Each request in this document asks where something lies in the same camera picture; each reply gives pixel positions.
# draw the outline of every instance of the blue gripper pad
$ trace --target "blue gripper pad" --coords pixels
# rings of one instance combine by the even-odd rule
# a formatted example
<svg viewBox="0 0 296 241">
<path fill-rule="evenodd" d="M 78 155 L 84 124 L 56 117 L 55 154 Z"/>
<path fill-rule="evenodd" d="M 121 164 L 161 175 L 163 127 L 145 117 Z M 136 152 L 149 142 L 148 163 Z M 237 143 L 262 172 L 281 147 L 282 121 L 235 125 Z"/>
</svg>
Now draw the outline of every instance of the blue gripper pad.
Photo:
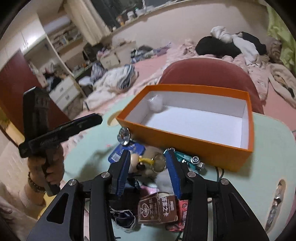
<svg viewBox="0 0 296 241">
<path fill-rule="evenodd" d="M 177 196 L 178 199 L 180 199 L 182 196 L 180 178 L 175 169 L 173 158 L 168 151 L 166 151 L 164 155 L 165 155 L 166 166 L 168 168 L 168 172 L 170 175 L 170 181 L 173 186 L 174 194 Z"/>
<path fill-rule="evenodd" d="M 121 196 L 124 192 L 124 187 L 126 185 L 126 179 L 128 177 L 128 170 L 129 170 L 129 167 L 131 165 L 131 153 L 129 150 L 124 150 L 124 152 L 127 152 L 124 160 L 123 160 L 123 165 L 122 165 L 122 168 L 121 168 L 121 171 L 120 171 L 120 174 L 118 176 L 118 179 L 117 179 L 117 190 L 116 190 L 116 195 L 117 196 Z"/>
</svg>

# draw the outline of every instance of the human hand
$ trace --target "human hand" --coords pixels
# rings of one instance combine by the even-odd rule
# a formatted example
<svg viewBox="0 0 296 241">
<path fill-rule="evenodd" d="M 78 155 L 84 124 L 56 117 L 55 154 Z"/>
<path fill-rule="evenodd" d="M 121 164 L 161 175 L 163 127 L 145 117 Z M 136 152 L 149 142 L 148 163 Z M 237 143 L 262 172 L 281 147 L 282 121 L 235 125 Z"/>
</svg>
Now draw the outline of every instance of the human hand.
<svg viewBox="0 0 296 241">
<path fill-rule="evenodd" d="M 47 168 L 46 172 L 48 173 L 46 181 L 50 184 L 59 185 L 60 181 L 64 176 L 64 157 L 63 157 L 63 148 L 61 145 L 57 148 L 53 156 L 53 164 Z M 28 158 L 28 167 L 30 170 L 31 180 L 40 187 L 45 186 L 44 173 L 41 166 L 45 164 L 45 158 L 42 157 L 29 157 Z"/>
</svg>

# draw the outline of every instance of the brown card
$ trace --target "brown card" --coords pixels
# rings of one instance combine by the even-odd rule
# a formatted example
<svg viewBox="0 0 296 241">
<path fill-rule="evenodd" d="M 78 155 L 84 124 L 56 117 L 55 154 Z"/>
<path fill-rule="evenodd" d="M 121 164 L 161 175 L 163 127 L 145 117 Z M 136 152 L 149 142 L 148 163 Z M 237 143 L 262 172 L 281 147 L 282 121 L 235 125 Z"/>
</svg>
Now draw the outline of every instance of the brown card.
<svg viewBox="0 0 296 241">
<path fill-rule="evenodd" d="M 139 223 L 169 223 L 178 220 L 174 195 L 154 193 L 141 198 L 138 204 Z"/>
</svg>

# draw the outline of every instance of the light green table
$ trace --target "light green table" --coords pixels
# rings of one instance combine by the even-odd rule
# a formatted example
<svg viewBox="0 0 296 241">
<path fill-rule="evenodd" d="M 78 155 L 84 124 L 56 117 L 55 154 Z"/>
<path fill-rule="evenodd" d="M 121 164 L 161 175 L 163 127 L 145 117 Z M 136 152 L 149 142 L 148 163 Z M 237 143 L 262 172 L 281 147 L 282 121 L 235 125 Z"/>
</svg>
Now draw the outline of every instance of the light green table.
<svg viewBox="0 0 296 241">
<path fill-rule="evenodd" d="M 127 97 L 116 104 L 103 117 L 100 126 L 93 127 L 73 149 L 65 160 L 64 180 L 75 178 L 85 181 L 94 178 L 109 168 L 108 156 L 118 145 L 117 134 L 120 125 L 107 126 L 108 118 L 123 109 L 132 97 Z M 286 190 L 280 214 L 274 227 L 268 232 L 270 241 L 277 238 L 284 229 L 291 210 L 296 187 L 296 146 L 292 133 L 283 123 L 270 117 L 253 113 L 255 148 L 252 156 L 237 173 L 225 171 L 224 177 L 229 179 L 241 196 L 255 213 L 262 226 L 265 226 L 276 187 L 281 179 L 286 182 Z M 206 166 L 205 179 L 216 180 L 214 167 Z M 213 220 L 210 217 L 212 206 L 209 205 L 209 235 L 213 239 Z M 113 225 L 116 237 L 125 240 L 174 241 L 176 233 L 168 232 L 163 225 L 142 225 L 139 231 L 125 233 Z"/>
</svg>

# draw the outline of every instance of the beaded bracelet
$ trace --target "beaded bracelet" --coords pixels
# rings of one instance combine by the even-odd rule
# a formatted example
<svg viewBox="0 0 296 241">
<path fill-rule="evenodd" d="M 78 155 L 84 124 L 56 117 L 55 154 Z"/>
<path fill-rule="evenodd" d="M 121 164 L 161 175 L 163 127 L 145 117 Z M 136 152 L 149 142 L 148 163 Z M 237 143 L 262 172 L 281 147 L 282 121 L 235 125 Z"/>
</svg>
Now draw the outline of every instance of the beaded bracelet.
<svg viewBox="0 0 296 241">
<path fill-rule="evenodd" d="M 45 193 L 45 188 L 38 186 L 36 183 L 34 183 L 30 177 L 31 172 L 28 174 L 28 183 L 29 186 L 33 189 L 36 193 Z"/>
</svg>

